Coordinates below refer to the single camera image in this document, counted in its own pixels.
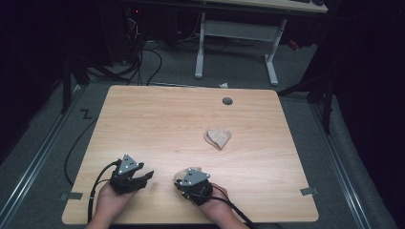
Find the table top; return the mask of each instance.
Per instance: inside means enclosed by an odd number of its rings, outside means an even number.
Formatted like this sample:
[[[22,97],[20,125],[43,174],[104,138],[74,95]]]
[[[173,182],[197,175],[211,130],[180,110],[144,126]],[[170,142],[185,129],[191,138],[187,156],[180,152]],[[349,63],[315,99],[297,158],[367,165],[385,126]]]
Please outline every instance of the table top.
[[[221,150],[204,139],[212,127],[232,133]],[[83,197],[68,200],[65,223],[86,224],[96,177],[125,154],[145,163],[134,177],[155,173],[116,223],[208,223],[173,184],[188,167],[210,174],[254,222],[318,219],[312,196],[301,194],[309,185],[274,91],[113,86],[72,190]]]
[[[328,12],[328,8],[316,6],[312,2],[302,3],[291,0],[205,0],[206,2],[215,2],[223,4],[237,4],[251,7],[273,8],[279,10],[297,10],[305,12]]]

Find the hand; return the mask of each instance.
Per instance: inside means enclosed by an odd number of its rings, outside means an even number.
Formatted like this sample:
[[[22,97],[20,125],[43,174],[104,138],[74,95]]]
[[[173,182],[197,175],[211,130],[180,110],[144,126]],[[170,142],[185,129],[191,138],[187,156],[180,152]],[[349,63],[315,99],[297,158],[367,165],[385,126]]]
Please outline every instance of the hand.
[[[95,215],[86,228],[109,228],[136,193],[137,191],[120,195],[109,183],[104,184],[98,194]]]
[[[227,191],[225,188],[218,184],[211,183],[213,186],[212,197],[223,198],[227,200]],[[245,229],[247,228],[238,218],[233,214],[232,209],[225,202],[216,199],[210,199],[201,206],[197,206],[207,219],[217,224],[222,229]]]

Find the person's left hand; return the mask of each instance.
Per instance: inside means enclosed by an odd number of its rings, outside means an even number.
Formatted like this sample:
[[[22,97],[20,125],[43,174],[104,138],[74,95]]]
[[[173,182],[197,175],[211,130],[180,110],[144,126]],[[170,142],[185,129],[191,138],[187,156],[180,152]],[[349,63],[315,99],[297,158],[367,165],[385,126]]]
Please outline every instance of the person's left hand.
[[[129,200],[137,192],[121,195],[113,190],[110,183],[104,184],[98,194],[95,215],[87,228],[92,228],[89,226],[96,222],[97,224],[101,222],[109,226],[122,213]]]

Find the gray tape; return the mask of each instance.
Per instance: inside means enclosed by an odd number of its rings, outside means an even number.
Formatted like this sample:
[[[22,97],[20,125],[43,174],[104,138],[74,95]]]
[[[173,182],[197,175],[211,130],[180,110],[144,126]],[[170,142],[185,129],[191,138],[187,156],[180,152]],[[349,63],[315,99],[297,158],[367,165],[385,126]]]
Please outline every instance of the gray tape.
[[[62,193],[59,199],[66,201],[68,199],[81,199],[81,197],[83,197],[82,193]]]
[[[306,195],[313,195],[314,196],[314,195],[318,194],[318,189],[317,188],[309,187],[309,188],[301,189],[300,191],[301,191],[301,194],[303,196],[306,196]]]

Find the light wood surface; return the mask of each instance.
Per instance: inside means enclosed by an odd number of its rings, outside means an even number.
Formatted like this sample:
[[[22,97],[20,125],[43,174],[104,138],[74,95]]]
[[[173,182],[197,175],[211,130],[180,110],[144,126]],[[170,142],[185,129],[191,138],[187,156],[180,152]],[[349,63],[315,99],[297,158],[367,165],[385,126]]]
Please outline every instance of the light wood surface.
[[[272,8],[279,10],[297,10],[305,12],[328,12],[328,8],[323,6],[316,6],[312,2],[302,3],[290,0],[206,0],[206,2],[236,4],[243,6]]]
[[[204,139],[211,127],[232,133],[221,151]],[[87,222],[96,177],[124,154],[145,163],[135,177],[155,174],[117,223],[208,223],[173,184],[187,167],[210,174],[255,222],[318,219],[312,196],[300,192],[309,185],[274,91],[113,86],[75,180],[83,198],[68,201],[65,223]]]

